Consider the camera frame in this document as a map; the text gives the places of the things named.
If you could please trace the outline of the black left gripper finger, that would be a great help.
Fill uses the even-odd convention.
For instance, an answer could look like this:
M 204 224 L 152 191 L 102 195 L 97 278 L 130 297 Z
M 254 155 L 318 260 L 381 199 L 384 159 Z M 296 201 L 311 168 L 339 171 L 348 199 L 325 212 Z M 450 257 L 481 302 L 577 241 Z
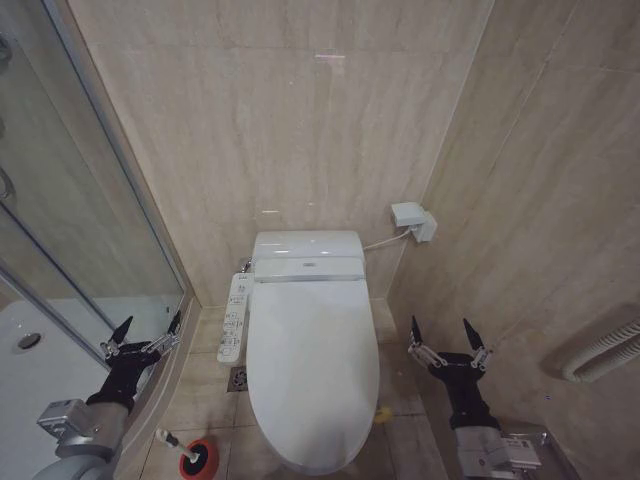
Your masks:
M 168 330 L 160 335 L 157 339 L 151 341 L 149 344 L 143 346 L 141 351 L 143 353 L 158 353 L 165 355 L 171 351 L 180 342 L 180 328 L 181 328 L 181 311 L 178 310 L 173 316 Z
M 111 358 L 119 354 L 120 346 L 123 344 L 132 322 L 133 317 L 129 316 L 113 331 L 111 337 L 106 342 L 100 343 L 100 348 L 106 358 Z

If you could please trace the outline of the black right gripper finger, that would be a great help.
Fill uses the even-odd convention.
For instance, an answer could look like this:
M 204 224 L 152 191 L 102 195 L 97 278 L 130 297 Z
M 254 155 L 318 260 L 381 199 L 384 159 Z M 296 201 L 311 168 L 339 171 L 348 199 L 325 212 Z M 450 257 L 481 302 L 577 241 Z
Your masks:
M 464 318 L 463 324 L 467 339 L 473 351 L 471 367 L 480 371 L 486 371 L 489 360 L 492 356 L 492 350 L 488 349 L 480 336 L 480 334 L 473 328 L 471 323 Z
M 412 317 L 411 320 L 408 353 L 425 368 L 441 368 L 445 366 L 445 359 L 423 342 L 421 331 L 415 317 Z

